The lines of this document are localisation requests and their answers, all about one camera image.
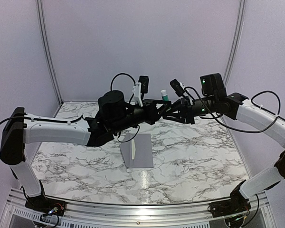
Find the left aluminium corner post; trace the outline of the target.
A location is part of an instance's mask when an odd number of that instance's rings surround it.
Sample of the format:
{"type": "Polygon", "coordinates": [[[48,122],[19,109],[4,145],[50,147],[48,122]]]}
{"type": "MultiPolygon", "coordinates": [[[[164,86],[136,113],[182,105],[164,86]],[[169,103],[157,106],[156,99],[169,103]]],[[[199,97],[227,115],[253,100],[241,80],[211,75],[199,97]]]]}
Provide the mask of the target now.
{"type": "Polygon", "coordinates": [[[60,105],[62,105],[63,99],[62,99],[62,95],[59,89],[56,71],[55,71],[53,60],[52,60],[49,41],[48,41],[43,1],[36,0],[36,4],[37,4],[37,15],[38,15],[39,28],[40,28],[40,33],[41,33],[41,41],[42,41],[42,45],[43,45],[43,49],[45,53],[45,60],[46,60],[46,64],[48,67],[50,80],[52,82],[52,86],[53,86],[57,101],[60,105]]]}

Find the green white glue stick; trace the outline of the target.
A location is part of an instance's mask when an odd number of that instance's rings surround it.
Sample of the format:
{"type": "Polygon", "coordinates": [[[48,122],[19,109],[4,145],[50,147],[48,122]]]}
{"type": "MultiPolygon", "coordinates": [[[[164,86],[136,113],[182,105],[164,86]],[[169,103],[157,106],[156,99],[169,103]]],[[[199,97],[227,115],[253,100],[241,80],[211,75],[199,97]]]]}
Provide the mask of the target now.
{"type": "Polygon", "coordinates": [[[161,97],[163,101],[169,101],[168,94],[165,89],[161,90],[161,97]]]}

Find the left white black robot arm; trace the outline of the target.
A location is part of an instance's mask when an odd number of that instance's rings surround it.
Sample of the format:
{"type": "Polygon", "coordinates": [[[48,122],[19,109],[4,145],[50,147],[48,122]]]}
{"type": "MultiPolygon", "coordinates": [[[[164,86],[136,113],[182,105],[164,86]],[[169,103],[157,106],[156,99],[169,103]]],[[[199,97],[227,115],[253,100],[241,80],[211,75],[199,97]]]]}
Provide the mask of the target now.
{"type": "Polygon", "coordinates": [[[37,117],[18,107],[10,118],[4,120],[0,159],[10,166],[22,184],[28,203],[38,210],[47,211],[51,204],[41,181],[26,162],[25,144],[61,142],[100,147],[130,127],[136,128],[140,123],[155,124],[171,105],[170,101],[152,99],[130,104],[118,90],[105,93],[97,102],[99,110],[94,118],[81,116],[75,120],[59,120],[37,117]]]}

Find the grey paper envelope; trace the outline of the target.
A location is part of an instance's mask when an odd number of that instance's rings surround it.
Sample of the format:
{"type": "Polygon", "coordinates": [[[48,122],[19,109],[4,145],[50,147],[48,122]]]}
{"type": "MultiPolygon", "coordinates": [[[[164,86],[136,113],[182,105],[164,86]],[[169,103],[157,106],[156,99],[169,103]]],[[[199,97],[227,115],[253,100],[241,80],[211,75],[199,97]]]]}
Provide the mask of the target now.
{"type": "Polygon", "coordinates": [[[152,141],[150,133],[139,133],[133,139],[135,140],[136,153],[135,159],[131,159],[131,140],[133,133],[128,133],[123,139],[120,149],[125,166],[130,169],[153,168],[152,141]]]}

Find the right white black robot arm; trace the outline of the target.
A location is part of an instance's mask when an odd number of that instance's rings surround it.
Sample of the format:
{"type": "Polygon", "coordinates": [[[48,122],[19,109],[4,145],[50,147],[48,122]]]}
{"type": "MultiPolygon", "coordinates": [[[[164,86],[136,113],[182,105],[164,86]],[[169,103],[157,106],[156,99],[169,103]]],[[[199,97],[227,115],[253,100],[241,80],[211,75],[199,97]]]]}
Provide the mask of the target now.
{"type": "Polygon", "coordinates": [[[251,179],[238,184],[226,202],[226,209],[237,212],[248,199],[263,190],[268,190],[285,180],[285,119],[254,103],[253,99],[239,94],[227,94],[221,74],[200,77],[203,97],[193,99],[185,96],[186,87],[177,79],[170,82],[180,99],[173,103],[163,118],[179,123],[193,124],[194,118],[205,114],[218,113],[255,128],[254,133],[264,133],[284,149],[271,167],[264,169],[251,179]]]}

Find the right aluminium corner post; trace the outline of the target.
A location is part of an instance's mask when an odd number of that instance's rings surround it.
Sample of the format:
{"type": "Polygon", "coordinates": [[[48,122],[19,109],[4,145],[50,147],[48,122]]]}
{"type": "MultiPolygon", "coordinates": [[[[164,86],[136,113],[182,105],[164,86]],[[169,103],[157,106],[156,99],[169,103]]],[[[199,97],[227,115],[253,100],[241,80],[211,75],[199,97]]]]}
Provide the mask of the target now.
{"type": "Polygon", "coordinates": [[[235,63],[237,51],[239,48],[241,34],[242,34],[243,26],[244,26],[246,5],[247,5],[246,0],[240,0],[239,1],[235,32],[234,32],[234,36],[233,36],[233,40],[232,40],[231,50],[230,50],[230,54],[228,57],[226,69],[225,69],[225,72],[223,75],[223,82],[225,85],[228,84],[228,82],[231,78],[233,65],[235,63]]]}

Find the aluminium front table rail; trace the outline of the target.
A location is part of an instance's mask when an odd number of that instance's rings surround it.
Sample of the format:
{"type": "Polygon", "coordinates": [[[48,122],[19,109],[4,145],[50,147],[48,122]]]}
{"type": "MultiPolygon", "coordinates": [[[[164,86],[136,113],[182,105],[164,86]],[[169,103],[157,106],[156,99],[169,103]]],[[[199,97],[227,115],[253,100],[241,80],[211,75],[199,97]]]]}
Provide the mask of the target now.
{"type": "Polygon", "coordinates": [[[49,197],[59,211],[26,207],[23,191],[12,189],[0,219],[0,228],[275,228],[269,202],[260,193],[249,208],[228,215],[213,215],[228,198],[167,205],[119,205],[49,197]]]}

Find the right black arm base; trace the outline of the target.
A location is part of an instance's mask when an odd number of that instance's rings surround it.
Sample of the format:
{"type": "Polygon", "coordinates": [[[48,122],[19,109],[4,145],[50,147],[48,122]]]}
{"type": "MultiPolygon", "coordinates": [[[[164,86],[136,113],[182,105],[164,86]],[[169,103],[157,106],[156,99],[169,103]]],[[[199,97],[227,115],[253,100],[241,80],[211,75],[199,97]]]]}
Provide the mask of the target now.
{"type": "Polygon", "coordinates": [[[210,212],[214,218],[237,214],[250,209],[251,205],[245,199],[243,201],[238,201],[237,199],[215,201],[208,206],[208,212],[210,212]]]}

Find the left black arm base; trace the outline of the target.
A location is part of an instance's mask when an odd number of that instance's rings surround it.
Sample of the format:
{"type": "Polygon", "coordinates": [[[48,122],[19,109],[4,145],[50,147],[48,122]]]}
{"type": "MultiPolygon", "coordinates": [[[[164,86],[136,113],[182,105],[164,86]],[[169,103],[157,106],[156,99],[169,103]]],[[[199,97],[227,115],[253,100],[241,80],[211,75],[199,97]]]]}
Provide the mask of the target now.
{"type": "Polygon", "coordinates": [[[26,201],[25,207],[28,209],[32,209],[38,212],[43,212],[44,214],[52,210],[54,207],[58,207],[58,211],[56,212],[57,215],[63,216],[66,209],[66,202],[57,199],[48,199],[47,203],[34,203],[31,204],[30,202],[26,201]]]}

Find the aluminium corner post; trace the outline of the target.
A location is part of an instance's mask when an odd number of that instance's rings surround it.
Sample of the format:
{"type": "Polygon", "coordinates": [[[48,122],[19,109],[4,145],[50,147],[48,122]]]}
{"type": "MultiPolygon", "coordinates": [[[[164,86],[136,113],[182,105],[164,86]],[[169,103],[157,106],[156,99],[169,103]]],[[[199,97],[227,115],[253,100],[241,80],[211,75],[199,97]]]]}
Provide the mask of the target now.
{"type": "Polygon", "coordinates": [[[45,53],[45,60],[46,60],[46,64],[48,67],[50,80],[52,82],[52,86],[53,86],[57,101],[60,105],[62,105],[63,99],[62,99],[62,95],[59,89],[56,71],[55,71],[53,60],[52,60],[49,41],[48,41],[43,1],[36,0],[36,4],[37,4],[37,15],[38,15],[39,28],[40,28],[40,33],[41,33],[41,41],[42,41],[42,45],[43,45],[43,49],[45,53]]]}
{"type": "Polygon", "coordinates": [[[239,1],[235,32],[234,32],[234,36],[233,36],[233,40],[232,40],[231,50],[230,50],[230,54],[228,57],[226,69],[225,69],[225,72],[223,75],[223,82],[225,85],[228,84],[228,82],[231,78],[233,65],[235,63],[237,51],[239,48],[241,34],[242,34],[243,26],[244,26],[246,5],[247,5],[246,0],[240,0],[239,1]]]}

